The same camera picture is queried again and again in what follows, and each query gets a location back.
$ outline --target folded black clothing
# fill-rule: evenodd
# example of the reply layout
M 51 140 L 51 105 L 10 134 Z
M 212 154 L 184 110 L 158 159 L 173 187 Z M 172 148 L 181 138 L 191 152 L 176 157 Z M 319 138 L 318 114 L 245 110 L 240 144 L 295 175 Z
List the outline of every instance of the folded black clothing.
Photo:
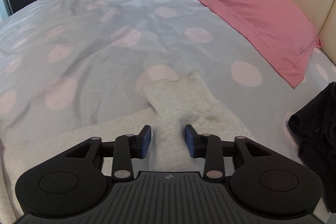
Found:
M 336 83 L 330 83 L 288 121 L 300 140 L 299 158 L 321 178 L 327 208 L 336 213 Z

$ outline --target pink pillow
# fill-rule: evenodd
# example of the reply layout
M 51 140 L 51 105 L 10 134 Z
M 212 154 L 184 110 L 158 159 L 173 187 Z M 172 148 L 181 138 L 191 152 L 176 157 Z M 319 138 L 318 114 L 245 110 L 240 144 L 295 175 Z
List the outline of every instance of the pink pillow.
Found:
M 295 88 L 304 78 L 318 33 L 291 0 L 199 0 L 246 37 Z

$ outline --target gray bed sheet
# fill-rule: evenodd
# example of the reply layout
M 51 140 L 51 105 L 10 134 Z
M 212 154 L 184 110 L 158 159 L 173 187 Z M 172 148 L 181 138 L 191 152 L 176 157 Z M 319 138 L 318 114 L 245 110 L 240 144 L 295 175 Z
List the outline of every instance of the gray bed sheet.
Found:
M 300 162 L 288 118 L 336 79 L 315 49 L 292 89 L 197 0 L 38 0 L 0 25 L 0 49 L 2 157 L 147 108 L 143 84 L 197 69 L 258 142 Z

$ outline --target circular cap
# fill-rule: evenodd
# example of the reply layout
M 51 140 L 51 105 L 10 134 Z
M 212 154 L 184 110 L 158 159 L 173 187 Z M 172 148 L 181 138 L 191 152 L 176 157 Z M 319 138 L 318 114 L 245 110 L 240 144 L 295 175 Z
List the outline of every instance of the circular cap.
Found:
M 259 177 L 262 186 L 276 192 L 287 192 L 293 190 L 299 184 L 299 180 L 291 172 L 286 170 L 269 170 Z
M 77 185 L 77 176 L 68 172 L 52 172 L 40 180 L 41 189 L 49 194 L 64 194 L 75 189 Z
M 128 178 L 131 175 L 131 173 L 127 170 L 118 170 L 114 172 L 114 176 L 118 179 L 125 179 Z
M 211 179 L 219 179 L 223 176 L 223 173 L 218 170 L 211 170 L 207 172 L 207 177 Z

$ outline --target bed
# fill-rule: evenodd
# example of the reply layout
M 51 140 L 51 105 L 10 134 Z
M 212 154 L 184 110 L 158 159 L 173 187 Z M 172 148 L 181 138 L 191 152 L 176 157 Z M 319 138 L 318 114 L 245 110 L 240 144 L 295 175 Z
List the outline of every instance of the bed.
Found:
M 195 69 L 258 142 L 300 162 L 287 122 L 336 80 L 336 4 L 292 1 L 324 42 L 295 89 L 198 0 L 38 0 L 12 15 L 0 25 L 2 200 L 22 215 L 14 185 L 26 145 L 146 109 L 145 83 Z M 323 202 L 315 214 L 330 216 Z

